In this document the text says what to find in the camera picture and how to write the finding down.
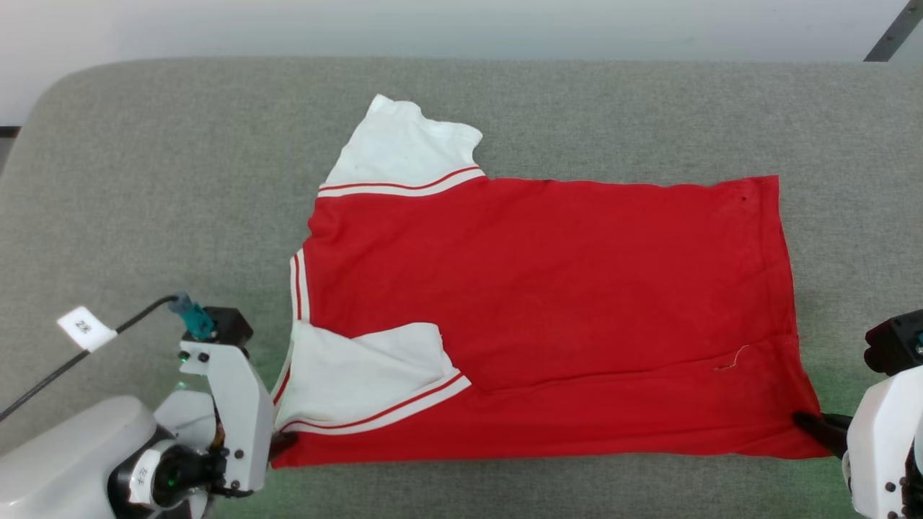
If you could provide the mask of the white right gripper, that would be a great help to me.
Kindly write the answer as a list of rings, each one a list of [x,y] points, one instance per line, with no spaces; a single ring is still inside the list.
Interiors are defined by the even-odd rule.
[[[923,365],[865,392],[854,418],[795,412],[799,430],[837,459],[867,519],[923,519]]]

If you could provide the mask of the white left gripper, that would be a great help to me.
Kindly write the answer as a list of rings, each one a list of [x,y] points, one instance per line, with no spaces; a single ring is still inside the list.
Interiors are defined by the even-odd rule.
[[[298,443],[297,432],[274,433],[275,407],[266,386],[243,350],[234,345],[181,342],[188,354],[182,373],[204,376],[224,431],[220,450],[222,493],[248,497],[264,487],[270,462]]]

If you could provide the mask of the red and white shirt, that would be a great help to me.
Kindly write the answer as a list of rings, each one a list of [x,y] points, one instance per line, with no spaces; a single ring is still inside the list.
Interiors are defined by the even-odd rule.
[[[274,469],[826,456],[777,175],[489,177],[481,139],[372,99],[291,258]]]

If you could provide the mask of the white partition panel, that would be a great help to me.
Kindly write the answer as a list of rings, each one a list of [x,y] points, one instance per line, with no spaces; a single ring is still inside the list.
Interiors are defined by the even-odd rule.
[[[920,17],[902,16],[891,24],[886,36],[887,62],[923,62],[923,11],[914,14]]]

